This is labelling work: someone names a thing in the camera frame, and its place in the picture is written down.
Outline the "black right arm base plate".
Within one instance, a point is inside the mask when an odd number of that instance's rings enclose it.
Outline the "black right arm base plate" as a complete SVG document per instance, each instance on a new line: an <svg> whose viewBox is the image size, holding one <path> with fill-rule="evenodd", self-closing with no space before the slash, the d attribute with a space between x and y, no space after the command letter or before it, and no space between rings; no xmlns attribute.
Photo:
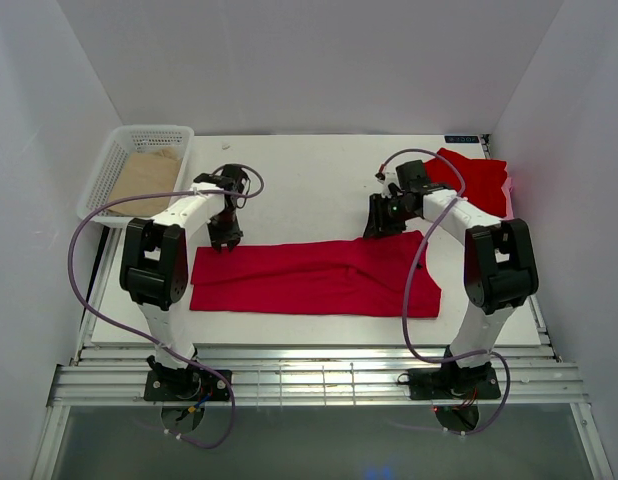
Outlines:
<svg viewBox="0 0 618 480"><path fill-rule="evenodd" d="M500 386L492 366L463 368L452 372L447 364L438 369L409 369L406 385L411 400L452 400L475 398L497 400Z"/></svg>

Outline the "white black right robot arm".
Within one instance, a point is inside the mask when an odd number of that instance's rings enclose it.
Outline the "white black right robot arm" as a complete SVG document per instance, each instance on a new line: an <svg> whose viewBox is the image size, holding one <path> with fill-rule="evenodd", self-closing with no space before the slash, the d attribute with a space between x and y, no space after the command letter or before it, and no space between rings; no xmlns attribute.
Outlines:
<svg viewBox="0 0 618 480"><path fill-rule="evenodd" d="M462 324L442 357L427 357L427 368L408 372L411 397L499 398L493 348L505 322L539 286L527 223L491 215L464 198L462 189L432 181L421 160L399 165L392 174L379 170L376 178L383 190L369 198L365 237L398 235L407 221L422 218L464 248L468 305Z"/></svg>

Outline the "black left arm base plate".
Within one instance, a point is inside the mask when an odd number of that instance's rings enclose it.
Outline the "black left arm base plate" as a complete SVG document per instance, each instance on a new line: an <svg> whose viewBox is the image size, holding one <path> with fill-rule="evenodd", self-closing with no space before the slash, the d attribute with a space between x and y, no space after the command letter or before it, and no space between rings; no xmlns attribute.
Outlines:
<svg viewBox="0 0 618 480"><path fill-rule="evenodd" d="M150 402L192 402L206 398L208 401L228 401L228 385L232 383L231 370L219 370L221 379L206 371L184 370L177 374L158 373L151 370L146 379L143 399Z"/></svg>

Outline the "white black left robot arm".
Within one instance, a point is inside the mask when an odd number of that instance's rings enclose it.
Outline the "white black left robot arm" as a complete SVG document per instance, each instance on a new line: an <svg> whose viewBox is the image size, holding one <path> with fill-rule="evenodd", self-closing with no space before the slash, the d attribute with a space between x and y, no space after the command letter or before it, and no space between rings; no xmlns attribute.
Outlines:
<svg viewBox="0 0 618 480"><path fill-rule="evenodd" d="M200 370L188 364L196 349L185 323L171 312L189 282L187 242L206 227L214 251L238 246L243 232L237 210L249 187L246 169L226 164L196 177L192 195L148 219L134 218L126 228L120 285L139 306L150 335L158 341L156 353L148 358L156 381L179 399L194 397L202 384Z"/></svg>

